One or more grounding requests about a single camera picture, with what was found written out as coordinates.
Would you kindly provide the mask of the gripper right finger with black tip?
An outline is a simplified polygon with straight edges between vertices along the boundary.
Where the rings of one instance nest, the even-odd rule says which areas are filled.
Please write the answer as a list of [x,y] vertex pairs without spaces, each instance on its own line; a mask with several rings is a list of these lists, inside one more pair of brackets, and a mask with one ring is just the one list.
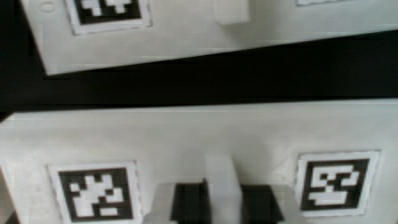
[[242,186],[242,224],[279,224],[284,221],[275,194],[268,185]]

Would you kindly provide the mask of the gripper left finger with silver tip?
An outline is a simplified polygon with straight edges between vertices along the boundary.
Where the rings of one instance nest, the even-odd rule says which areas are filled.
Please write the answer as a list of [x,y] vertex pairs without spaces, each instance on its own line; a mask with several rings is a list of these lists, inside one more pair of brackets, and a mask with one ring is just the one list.
[[176,224],[211,224],[208,182],[178,183],[171,220]]

